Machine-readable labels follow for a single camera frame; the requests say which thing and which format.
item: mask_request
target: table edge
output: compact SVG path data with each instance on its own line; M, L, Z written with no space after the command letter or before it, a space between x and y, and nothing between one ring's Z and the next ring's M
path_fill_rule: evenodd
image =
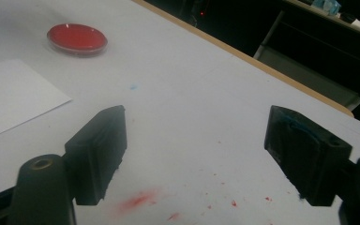
M252 66L268 73L269 75L285 82L286 84L298 89L299 91L304 92L305 94L318 99L319 101L331 106L334 109L337 109L338 111L345 113L347 115L349 115L350 117L353 117L353 113L347 109L346 107L340 105L339 103L335 102L334 100L330 99L329 97L326 97L314 90L312 90L311 88L304 86L303 84L301 84L300 82L297 82L293 79L291 79L290 77L278 72L277 70L263 64L262 62L246 55L245 53L236 50L235 48L233 48L232 46L222 42L221 40L216 39L215 37L212 37L206 33L204 33L203 31L199 30L198 28L191 26L190 24L183 22L179 19L177 19L176 17L174 17L173 15L165 12L164 10L155 7L147 2L145 2L144 0L132 0L133 2L139 4L140 6L147 8L149 10L151 10L152 12L156 13L157 15L163 17L164 19L175 23L179 26L181 26L182 28L188 30L189 32L193 33L194 35L199 36L200 38L203 38L207 41L209 41L210 43L218 46L220 49L231 53L233 55L235 55L236 57L244 60L245 62L251 64Z

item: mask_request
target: paint splatter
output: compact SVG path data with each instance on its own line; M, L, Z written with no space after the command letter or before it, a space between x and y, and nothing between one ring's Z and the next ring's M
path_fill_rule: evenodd
M144 205L156 204L155 200L158 195L157 190L147 190L140 192L137 196L126 201L120 202L116 207L116 213L119 215L130 213Z
M180 217L179 213L173 213L173 214L171 214L171 216L167 220L168 221L169 220L177 220L177 219L179 219L179 217Z

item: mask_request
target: white table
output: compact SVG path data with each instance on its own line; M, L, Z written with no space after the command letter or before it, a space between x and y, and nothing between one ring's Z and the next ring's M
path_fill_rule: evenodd
M96 27L107 51L52 50L46 33L59 23ZM354 161L360 122L236 55L129 0L0 0L0 62L21 59L73 98L0 134L0 191L26 160L63 155L97 112L124 105L123 162L104 201L76 206L78 224L338 224L340 200L299 201L263 149L268 114L273 104L303 113L351 144Z

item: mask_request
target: red petri dish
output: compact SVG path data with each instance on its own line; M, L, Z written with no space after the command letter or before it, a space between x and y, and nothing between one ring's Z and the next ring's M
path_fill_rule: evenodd
M74 23L52 27L47 37L55 49L76 55L99 54L105 50L108 42L97 29Z

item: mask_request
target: white paper sheet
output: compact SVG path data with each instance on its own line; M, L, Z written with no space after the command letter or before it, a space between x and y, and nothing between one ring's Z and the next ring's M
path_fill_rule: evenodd
M23 61L0 63L0 133L70 100Z

